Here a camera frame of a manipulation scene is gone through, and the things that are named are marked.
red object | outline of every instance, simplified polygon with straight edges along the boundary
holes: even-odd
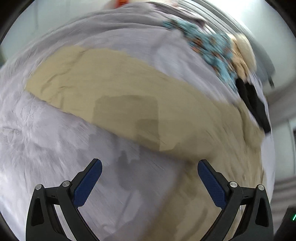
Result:
[[[127,4],[128,0],[116,0],[115,8],[121,7],[124,4]]]

blue textured pad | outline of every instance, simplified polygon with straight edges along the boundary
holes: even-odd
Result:
[[[202,161],[200,161],[197,165],[197,172],[215,205],[224,209],[226,206],[225,192]]]
[[[102,162],[100,160],[97,160],[74,191],[74,207],[78,208],[85,204],[92,189],[94,188],[94,185],[102,174],[102,170]]]

